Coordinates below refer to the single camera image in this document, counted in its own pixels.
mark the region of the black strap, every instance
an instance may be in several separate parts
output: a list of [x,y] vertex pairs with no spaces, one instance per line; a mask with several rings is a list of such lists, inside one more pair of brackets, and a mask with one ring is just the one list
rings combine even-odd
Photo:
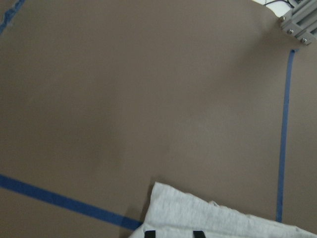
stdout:
[[[205,233],[203,231],[193,231],[194,238],[206,238]],[[155,238],[155,231],[146,231],[144,233],[144,238]]]
[[155,231],[146,231],[144,233],[144,238],[155,238]]
[[195,238],[206,238],[203,231],[193,231]]

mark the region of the metal bracket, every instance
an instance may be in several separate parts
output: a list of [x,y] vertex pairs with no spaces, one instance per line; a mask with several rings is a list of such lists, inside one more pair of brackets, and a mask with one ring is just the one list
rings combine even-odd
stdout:
[[280,18],[282,31],[305,45],[317,40],[317,0],[303,0]]

